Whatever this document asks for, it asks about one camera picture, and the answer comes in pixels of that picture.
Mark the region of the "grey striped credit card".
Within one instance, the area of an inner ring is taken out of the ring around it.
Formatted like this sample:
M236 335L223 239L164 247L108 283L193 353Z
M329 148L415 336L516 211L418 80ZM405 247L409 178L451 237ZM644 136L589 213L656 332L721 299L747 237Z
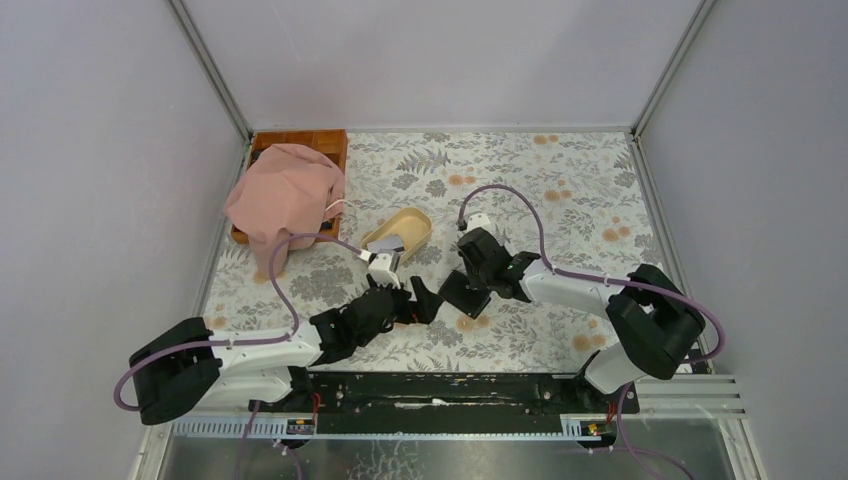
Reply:
M372 253L380 252L395 252L403 254L406 252L406 246L403 238L399 234L388 234L380 239L370 241L366 245L367 250Z

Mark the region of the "black card holder wallet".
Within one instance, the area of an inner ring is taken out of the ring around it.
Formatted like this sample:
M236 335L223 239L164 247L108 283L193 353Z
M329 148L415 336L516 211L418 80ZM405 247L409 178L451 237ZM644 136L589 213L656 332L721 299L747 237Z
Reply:
M474 289L467 275L452 270L441 284L438 294L444 301L472 319L477 319L491 302L491 292Z

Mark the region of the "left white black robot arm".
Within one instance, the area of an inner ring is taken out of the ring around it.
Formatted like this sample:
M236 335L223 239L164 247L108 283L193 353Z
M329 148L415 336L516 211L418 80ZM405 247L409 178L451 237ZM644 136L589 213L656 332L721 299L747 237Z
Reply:
M213 331L188 318L129 358L129 377L144 425L175 420L196 408L258 402L296 411L309 401L307 370L350 358L397 324L428 325L444 299L418 276L411 287L379 286L299 324L294 333L269 329Z

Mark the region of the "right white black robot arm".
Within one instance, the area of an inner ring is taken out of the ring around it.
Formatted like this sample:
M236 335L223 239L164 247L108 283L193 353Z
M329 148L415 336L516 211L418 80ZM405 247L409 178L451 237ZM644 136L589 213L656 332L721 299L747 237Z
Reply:
M697 309L658 268L642 264L617 285L594 282L588 273L555 273L533 252L511 254L487 230L478 227L460 237L458 252L469 283L503 299L552 304L607 319L617 343L593 354L573 386L575 402L597 412L627 383L652 377L671 379L703 332Z

